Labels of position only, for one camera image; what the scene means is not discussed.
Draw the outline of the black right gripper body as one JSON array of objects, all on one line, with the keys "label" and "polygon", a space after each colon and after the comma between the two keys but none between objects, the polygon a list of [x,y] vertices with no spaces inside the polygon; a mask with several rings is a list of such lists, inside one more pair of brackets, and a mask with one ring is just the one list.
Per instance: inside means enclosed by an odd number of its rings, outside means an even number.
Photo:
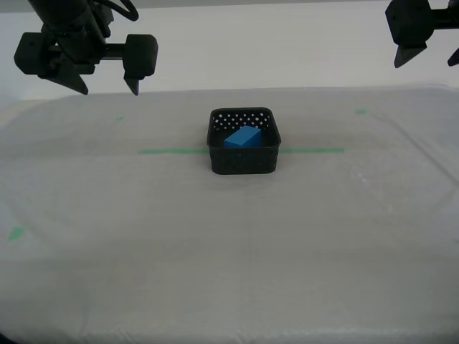
[{"label": "black right gripper body", "polygon": [[428,0],[394,0],[385,15],[392,39],[399,46],[420,46],[436,30],[458,29],[458,1],[433,9]]}]

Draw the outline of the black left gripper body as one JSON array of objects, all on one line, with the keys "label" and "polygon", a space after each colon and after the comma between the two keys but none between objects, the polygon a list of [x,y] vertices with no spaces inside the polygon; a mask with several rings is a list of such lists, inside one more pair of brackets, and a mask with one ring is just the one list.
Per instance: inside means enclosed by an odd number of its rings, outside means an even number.
[{"label": "black left gripper body", "polygon": [[75,24],[22,35],[14,54],[16,66],[26,75],[41,78],[76,78],[91,75],[102,61],[120,60],[125,75],[144,78],[154,73],[156,39],[129,34],[121,44],[107,43],[101,29]]}]

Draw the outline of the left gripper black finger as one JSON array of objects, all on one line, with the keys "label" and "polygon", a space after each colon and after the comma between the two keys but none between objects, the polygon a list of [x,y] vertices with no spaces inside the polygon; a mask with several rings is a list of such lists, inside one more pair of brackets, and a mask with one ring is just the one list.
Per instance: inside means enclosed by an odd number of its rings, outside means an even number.
[{"label": "left gripper black finger", "polygon": [[135,75],[130,75],[127,72],[124,74],[123,77],[124,81],[126,82],[127,86],[131,90],[131,92],[135,95],[138,96],[139,94],[139,85],[140,81],[144,79],[144,76],[135,76]]},{"label": "left gripper black finger", "polygon": [[69,88],[82,95],[87,95],[89,90],[81,76],[67,65],[61,64],[54,69],[47,70],[44,74],[38,75],[40,79],[48,80],[55,84]]}]

